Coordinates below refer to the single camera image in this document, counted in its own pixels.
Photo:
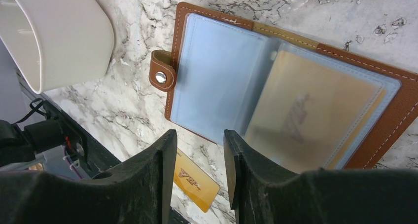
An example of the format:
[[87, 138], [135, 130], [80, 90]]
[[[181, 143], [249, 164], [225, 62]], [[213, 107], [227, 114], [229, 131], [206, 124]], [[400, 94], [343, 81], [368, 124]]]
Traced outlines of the brown leather card holder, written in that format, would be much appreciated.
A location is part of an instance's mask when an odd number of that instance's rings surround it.
[[187, 2], [149, 80], [167, 120], [219, 145], [234, 130], [294, 172], [371, 168], [418, 116], [416, 73]]

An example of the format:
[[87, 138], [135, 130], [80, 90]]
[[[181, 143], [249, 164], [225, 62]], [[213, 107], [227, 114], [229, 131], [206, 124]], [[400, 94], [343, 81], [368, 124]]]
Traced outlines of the gold credit card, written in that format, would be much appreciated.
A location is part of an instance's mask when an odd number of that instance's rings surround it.
[[324, 167], [383, 100], [383, 84], [278, 53], [245, 141], [295, 173]]

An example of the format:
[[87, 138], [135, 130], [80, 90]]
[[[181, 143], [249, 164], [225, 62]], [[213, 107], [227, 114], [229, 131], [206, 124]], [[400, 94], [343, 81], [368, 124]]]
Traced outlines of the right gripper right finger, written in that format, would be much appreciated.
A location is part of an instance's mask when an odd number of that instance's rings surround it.
[[231, 209], [239, 224], [415, 224], [413, 169], [318, 169], [296, 174], [224, 132]]

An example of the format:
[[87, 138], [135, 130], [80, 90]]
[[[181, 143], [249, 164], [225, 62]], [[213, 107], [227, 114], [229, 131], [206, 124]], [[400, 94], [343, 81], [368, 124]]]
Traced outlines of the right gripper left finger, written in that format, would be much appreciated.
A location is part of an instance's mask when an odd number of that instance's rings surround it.
[[41, 171], [0, 175], [3, 224], [167, 224], [177, 149], [168, 130], [151, 146], [92, 179]]

